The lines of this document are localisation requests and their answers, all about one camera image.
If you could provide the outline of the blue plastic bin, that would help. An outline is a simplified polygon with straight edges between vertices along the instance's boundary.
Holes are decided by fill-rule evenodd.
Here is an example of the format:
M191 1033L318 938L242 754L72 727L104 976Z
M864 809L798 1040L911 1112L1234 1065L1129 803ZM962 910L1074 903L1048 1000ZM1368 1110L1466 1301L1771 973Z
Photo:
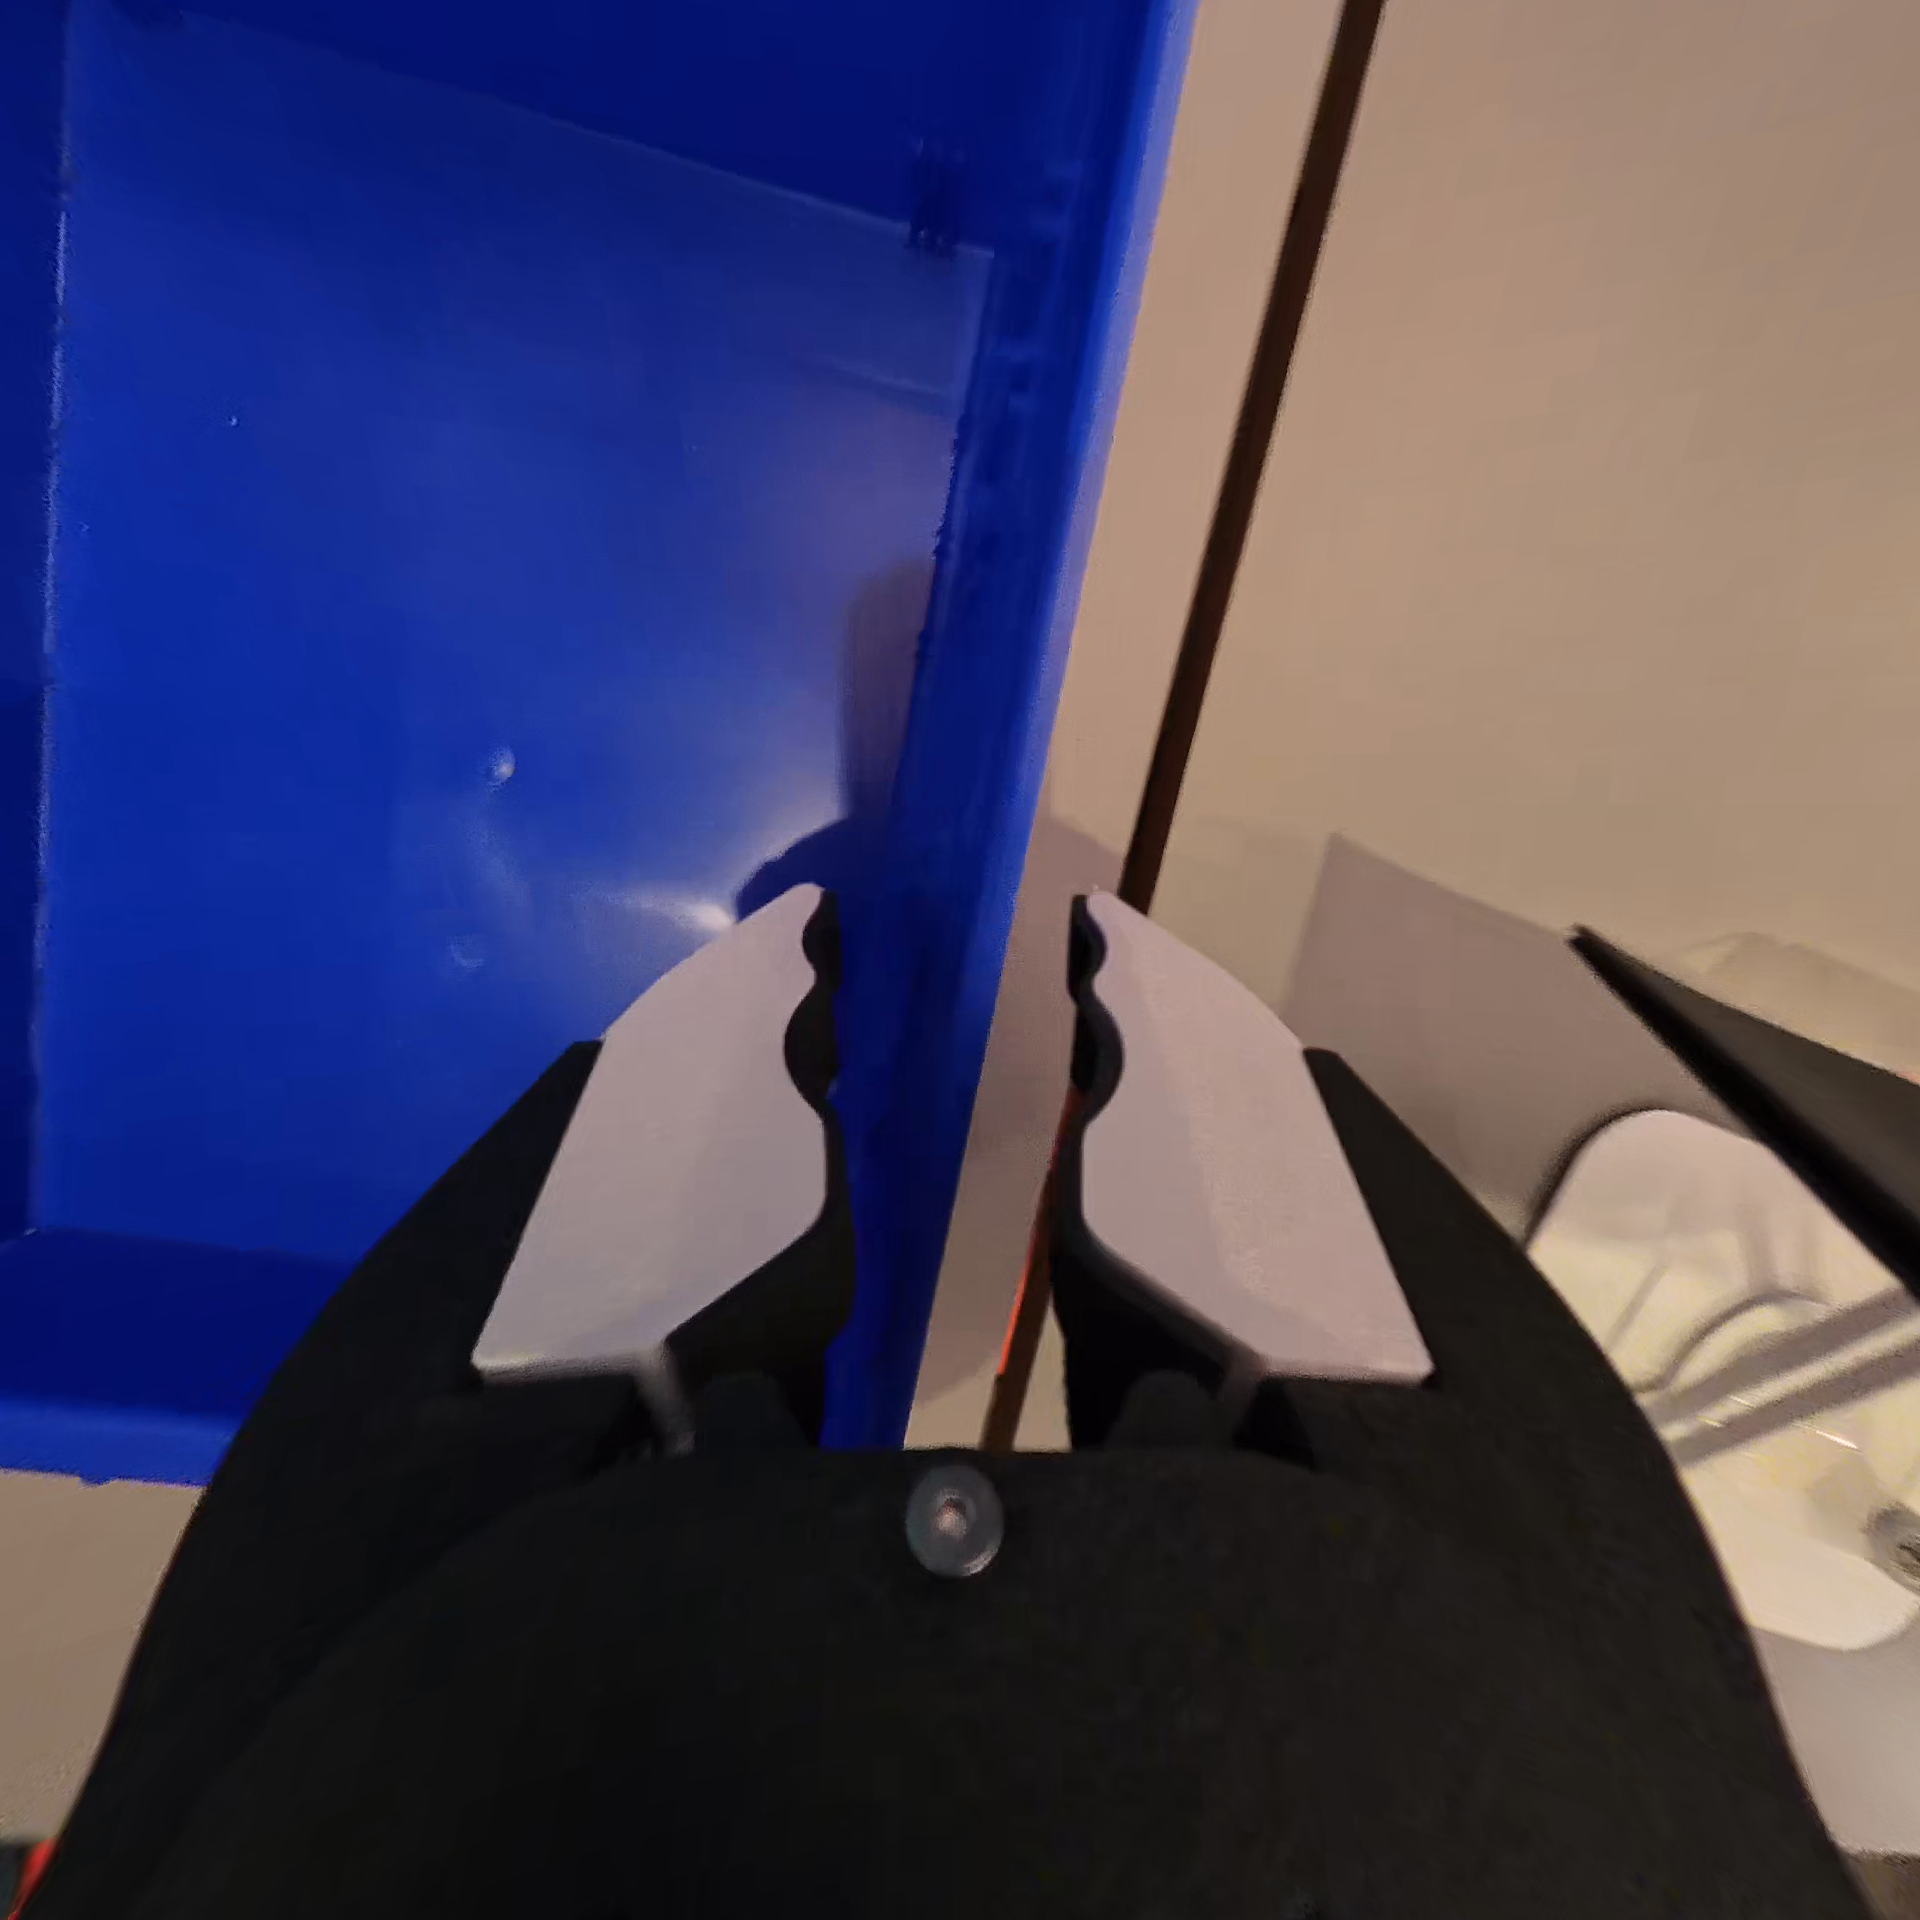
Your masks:
M906 1433L1195 5L6 5L6 1469L845 897Z

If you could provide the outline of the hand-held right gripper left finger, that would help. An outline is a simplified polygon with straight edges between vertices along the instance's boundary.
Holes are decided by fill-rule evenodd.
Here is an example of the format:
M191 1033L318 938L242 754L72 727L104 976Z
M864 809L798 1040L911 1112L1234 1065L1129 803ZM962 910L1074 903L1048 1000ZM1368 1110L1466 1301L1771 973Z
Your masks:
M667 1443L735 1376L807 1438L857 1290L833 1106L838 899L802 882L603 1033L471 1363L491 1384L625 1376Z

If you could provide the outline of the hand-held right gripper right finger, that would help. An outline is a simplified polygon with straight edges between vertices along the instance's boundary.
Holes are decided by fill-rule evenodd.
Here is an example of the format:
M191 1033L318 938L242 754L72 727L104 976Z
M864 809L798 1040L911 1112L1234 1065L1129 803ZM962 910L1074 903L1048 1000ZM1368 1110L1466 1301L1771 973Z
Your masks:
M1074 1449L1175 1373L1239 1426L1270 1384L1421 1387L1425 1335L1306 1043L1113 894L1072 903L1072 1093L1048 1280Z

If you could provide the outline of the white stand base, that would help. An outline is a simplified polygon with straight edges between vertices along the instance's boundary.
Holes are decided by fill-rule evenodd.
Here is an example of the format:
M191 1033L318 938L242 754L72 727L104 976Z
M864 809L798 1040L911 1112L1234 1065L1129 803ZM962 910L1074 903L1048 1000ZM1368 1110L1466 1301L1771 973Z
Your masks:
M1528 1254L1663 1440L1745 1619L1856 1651L1915 1625L1918 1306L1759 1141L1605 1121Z

